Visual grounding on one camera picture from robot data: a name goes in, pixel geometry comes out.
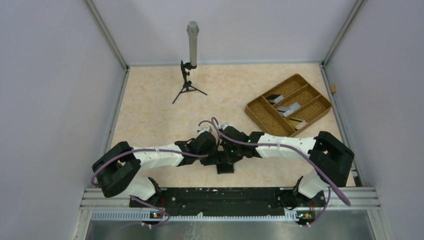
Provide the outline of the black leather card holder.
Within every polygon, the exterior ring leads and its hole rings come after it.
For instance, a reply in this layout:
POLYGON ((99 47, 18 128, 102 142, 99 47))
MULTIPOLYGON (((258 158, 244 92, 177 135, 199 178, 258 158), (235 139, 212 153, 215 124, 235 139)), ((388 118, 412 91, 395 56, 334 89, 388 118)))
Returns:
POLYGON ((234 173, 235 169, 233 163, 227 153, 224 151, 218 151, 216 159, 216 170, 218 175, 234 173))

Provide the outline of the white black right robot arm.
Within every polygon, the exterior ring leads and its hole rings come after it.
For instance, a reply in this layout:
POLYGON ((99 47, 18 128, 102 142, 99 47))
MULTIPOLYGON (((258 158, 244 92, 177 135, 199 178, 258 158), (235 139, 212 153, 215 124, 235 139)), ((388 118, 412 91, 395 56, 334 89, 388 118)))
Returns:
POLYGON ((313 171, 301 177, 293 192, 297 205, 307 206, 326 188, 333 190, 345 205, 351 205, 341 189, 346 186, 355 153, 331 133, 320 131, 314 137, 287 137, 256 132, 253 137, 237 140, 227 130, 237 132, 227 124, 217 133, 237 146, 253 150, 258 158, 296 159, 313 167, 313 171))

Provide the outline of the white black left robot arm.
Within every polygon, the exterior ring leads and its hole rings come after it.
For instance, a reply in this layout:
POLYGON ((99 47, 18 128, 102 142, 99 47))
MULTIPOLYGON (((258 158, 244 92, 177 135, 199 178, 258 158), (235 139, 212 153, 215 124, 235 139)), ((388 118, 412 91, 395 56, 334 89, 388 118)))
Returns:
POLYGON ((207 130, 200 131, 195 138, 163 146, 133 147, 121 141, 92 165, 90 181, 106 198, 126 194, 154 207, 160 202, 161 188, 152 177, 139 176, 140 172, 192 165, 212 156, 217 149, 217 139, 207 130))

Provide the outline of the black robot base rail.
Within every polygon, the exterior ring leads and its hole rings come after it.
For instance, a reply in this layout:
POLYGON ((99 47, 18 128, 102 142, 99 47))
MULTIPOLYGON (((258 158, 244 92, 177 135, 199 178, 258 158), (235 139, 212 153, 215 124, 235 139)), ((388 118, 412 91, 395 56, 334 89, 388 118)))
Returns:
POLYGON ((325 196, 319 192, 310 199, 281 187, 169 187, 148 203, 163 207, 172 217, 265 217, 283 216, 296 208, 323 207, 325 196))

